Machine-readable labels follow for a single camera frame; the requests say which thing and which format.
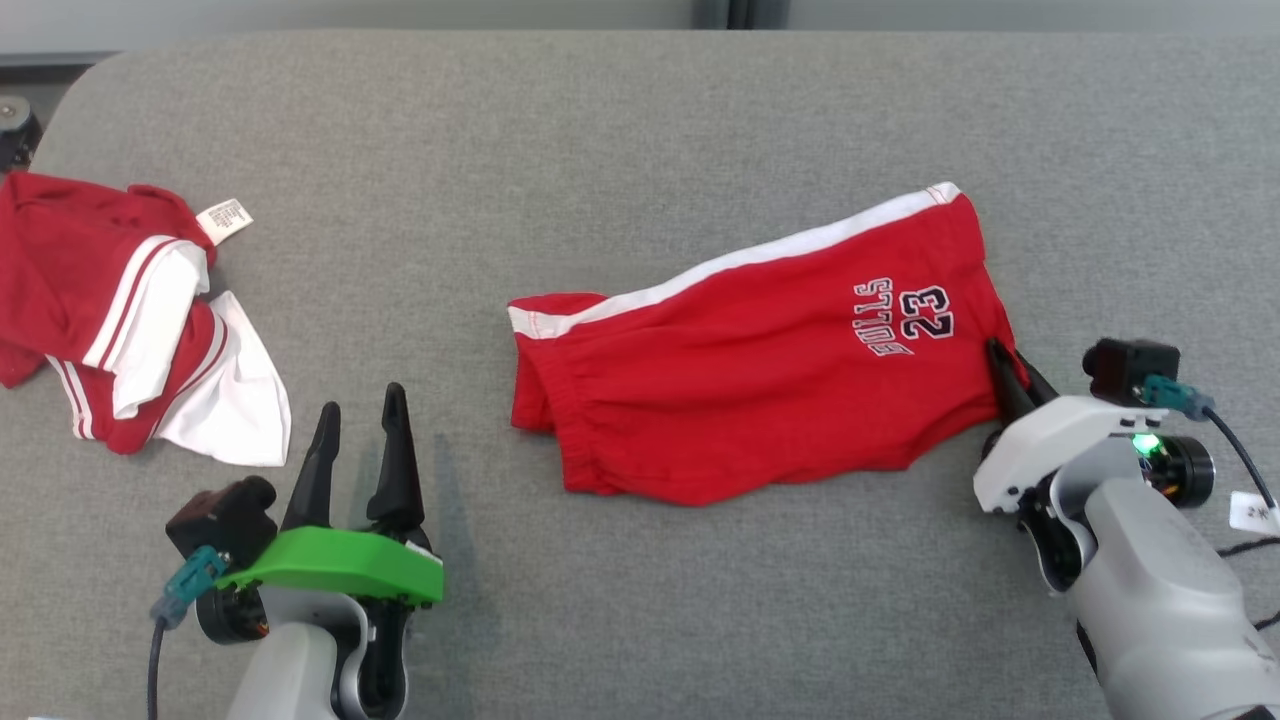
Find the red shorts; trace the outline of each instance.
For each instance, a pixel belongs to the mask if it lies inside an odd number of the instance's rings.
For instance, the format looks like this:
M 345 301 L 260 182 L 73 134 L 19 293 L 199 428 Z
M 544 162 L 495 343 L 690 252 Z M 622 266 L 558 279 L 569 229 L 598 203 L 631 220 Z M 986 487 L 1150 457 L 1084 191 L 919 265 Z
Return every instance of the red shorts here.
M 951 183 L 730 252 L 662 284 L 511 302 L 511 421 L 554 432 L 564 487 L 707 505 L 900 470 L 996 416 L 1014 336 Z

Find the gray robot arm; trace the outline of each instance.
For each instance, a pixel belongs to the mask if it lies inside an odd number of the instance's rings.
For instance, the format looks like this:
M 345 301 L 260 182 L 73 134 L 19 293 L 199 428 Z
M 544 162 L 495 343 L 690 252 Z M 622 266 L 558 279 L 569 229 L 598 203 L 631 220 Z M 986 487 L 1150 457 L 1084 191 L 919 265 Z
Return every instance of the gray robot arm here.
M 422 529 L 417 459 L 398 383 L 387 387 L 381 425 L 387 442 L 378 489 L 366 507 L 371 527 L 365 530 L 329 525 L 340 434 L 334 402 L 321 409 L 279 532 L 265 512 L 275 491 L 257 477 L 196 495 L 165 527 L 188 557 L 175 578 L 202 582 L 172 580 L 175 589 L 166 585 L 156 607 L 178 607 L 184 615 L 195 598 L 196 616 L 210 639 L 257 643 L 228 717 L 408 716 L 410 624 L 417 610 L 443 600 L 444 564 Z M 189 569 L 191 559 L 205 557 L 220 565 Z M 233 574 L 223 577 L 233 564 Z M 214 587 L 219 578 L 223 587 Z M 154 653 L 152 667 L 156 661 Z
M 1171 351 L 1169 377 L 1176 377 L 1175 348 L 1105 342 L 1137 347 L 1139 357 Z M 1176 507 L 1212 491 L 1203 446 L 1165 438 L 1142 456 L 1133 436 L 1156 432 L 1166 410 L 1097 391 L 1102 397 L 1059 397 L 1018 356 L 1027 388 L 1012 355 L 996 343 L 989 352 L 1006 427 L 986 448 L 974 492 L 986 511 L 1014 515 L 1036 542 L 1112 716 L 1280 717 L 1280 664 L 1245 615 L 1240 582 Z
M 1116 720 L 1280 714 L 1280 664 L 1217 552 L 1158 492 L 1103 482 L 1084 514 L 1097 552 L 1066 593 Z

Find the gray cushion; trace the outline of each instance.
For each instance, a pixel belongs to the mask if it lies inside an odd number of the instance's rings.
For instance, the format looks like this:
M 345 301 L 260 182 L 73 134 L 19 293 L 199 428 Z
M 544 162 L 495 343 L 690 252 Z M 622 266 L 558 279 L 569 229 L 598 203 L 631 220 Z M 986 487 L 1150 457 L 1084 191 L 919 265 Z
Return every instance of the gray cushion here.
M 950 179 L 1052 382 L 1083 392 L 1101 336 L 1174 342 L 1276 477 L 1277 67 L 1274 40 L 1239 38 L 251 35 L 93 68 L 35 169 L 244 202 L 215 282 L 292 398 L 282 495 L 337 400 L 334 519 L 358 521 L 383 388 L 404 384 L 449 573 L 416 624 L 412 717 L 1093 719 L 1064 600 L 973 497 L 987 428 L 906 473 L 707 509 L 568 495 L 554 441 L 508 425 L 503 307 L 653 284 Z M 1225 509 L 1247 478 L 1188 425 L 1222 475 L 1190 518 L 1244 539 Z M 137 717 L 147 607 L 179 564 L 163 524 L 246 471 L 74 441 L 47 372 L 0 396 L 0 715 Z M 1234 564 L 1254 618 L 1280 605 L 1275 557 Z M 184 624 L 163 716 L 221 717 L 251 651 Z

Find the cable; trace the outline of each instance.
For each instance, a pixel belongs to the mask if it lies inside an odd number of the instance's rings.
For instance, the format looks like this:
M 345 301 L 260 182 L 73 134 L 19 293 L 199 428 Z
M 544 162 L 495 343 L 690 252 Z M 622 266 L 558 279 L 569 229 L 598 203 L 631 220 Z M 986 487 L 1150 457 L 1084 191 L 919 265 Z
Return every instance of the cable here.
M 1219 414 L 1215 413 L 1212 407 L 1206 407 L 1202 411 L 1204 413 L 1204 416 L 1208 418 L 1210 421 L 1212 421 L 1215 425 L 1217 425 L 1217 429 L 1222 430 L 1222 434 L 1226 436 L 1226 442 L 1231 443 L 1231 447 L 1235 448 L 1235 454 L 1239 455 L 1240 461 L 1244 462 L 1244 469 L 1248 470 L 1249 477 L 1253 478 L 1253 484 L 1258 487 L 1258 495 L 1262 496 L 1262 500 L 1267 503 L 1267 507 L 1275 510 L 1276 501 L 1274 497 L 1271 497 L 1271 491 L 1267 489 L 1267 483 L 1266 480 L 1262 479 L 1262 473 L 1258 471 L 1258 466 L 1254 465 L 1253 459 L 1249 457 L 1249 451 L 1244 450 L 1244 445 L 1240 442 L 1240 438 L 1235 437 L 1235 433 L 1231 432 L 1231 428 L 1226 427 L 1226 421 L 1222 420 L 1222 418 L 1219 416 Z
M 1231 547 L 1225 547 L 1217 551 L 1217 555 L 1219 557 L 1230 557 L 1233 555 L 1240 555 L 1268 544 L 1280 544 L 1280 538 L 1262 538 L 1260 541 L 1242 542 L 1240 544 L 1233 544 Z
M 205 544 L 178 568 L 164 585 L 160 600 L 151 606 L 151 619 L 156 632 L 151 635 L 151 661 L 147 664 L 147 720 L 156 720 L 156 689 L 160 684 L 160 641 L 165 630 L 177 628 L 187 616 L 187 609 L 196 598 L 214 589 L 218 579 L 227 573 L 230 556 L 219 553 Z
M 164 619 L 156 620 L 156 632 L 151 635 L 151 660 L 147 662 L 147 720 L 157 720 L 160 716 L 156 694 L 160 689 L 160 641 L 164 639 Z
M 1280 623 L 1280 612 L 1276 612 L 1275 615 L 1267 618 L 1266 620 L 1254 623 L 1253 629 L 1261 633 L 1262 630 L 1266 630 L 1267 628 L 1275 625 L 1276 623 Z

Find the green led light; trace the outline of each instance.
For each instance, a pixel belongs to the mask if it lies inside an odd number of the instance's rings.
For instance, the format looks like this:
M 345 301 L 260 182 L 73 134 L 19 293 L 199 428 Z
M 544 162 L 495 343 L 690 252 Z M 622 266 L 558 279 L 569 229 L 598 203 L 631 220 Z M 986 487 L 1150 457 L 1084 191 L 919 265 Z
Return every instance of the green led light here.
M 1149 456 L 1152 452 L 1160 450 L 1160 438 L 1146 433 L 1133 436 L 1133 448 L 1144 457 Z

